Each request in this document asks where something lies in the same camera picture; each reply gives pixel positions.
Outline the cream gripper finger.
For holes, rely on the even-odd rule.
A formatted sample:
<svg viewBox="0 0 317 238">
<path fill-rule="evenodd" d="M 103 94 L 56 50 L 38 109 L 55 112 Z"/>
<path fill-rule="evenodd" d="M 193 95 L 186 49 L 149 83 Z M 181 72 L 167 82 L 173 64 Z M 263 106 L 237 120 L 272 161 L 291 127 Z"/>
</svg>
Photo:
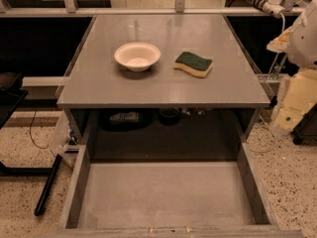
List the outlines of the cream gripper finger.
<svg viewBox="0 0 317 238">
<path fill-rule="evenodd" d="M 291 132 L 317 103 L 317 70 L 301 69 L 290 80 L 272 126 Z"/>
<path fill-rule="evenodd" d="M 291 28 L 284 30 L 278 37 L 270 41 L 266 48 L 274 53 L 288 53 L 289 52 L 289 38 L 292 33 Z"/>
</svg>

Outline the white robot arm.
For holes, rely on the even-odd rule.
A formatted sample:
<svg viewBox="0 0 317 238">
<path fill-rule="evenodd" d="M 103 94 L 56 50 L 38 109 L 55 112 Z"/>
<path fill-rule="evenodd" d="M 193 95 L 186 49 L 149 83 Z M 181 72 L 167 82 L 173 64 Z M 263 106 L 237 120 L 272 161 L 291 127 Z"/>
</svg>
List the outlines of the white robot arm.
<svg viewBox="0 0 317 238">
<path fill-rule="evenodd" d="M 271 128 L 280 134 L 291 132 L 317 103 L 317 0 L 312 0 L 292 26 L 268 43 L 275 53 L 286 53 L 299 67 L 289 80 Z"/>
</svg>

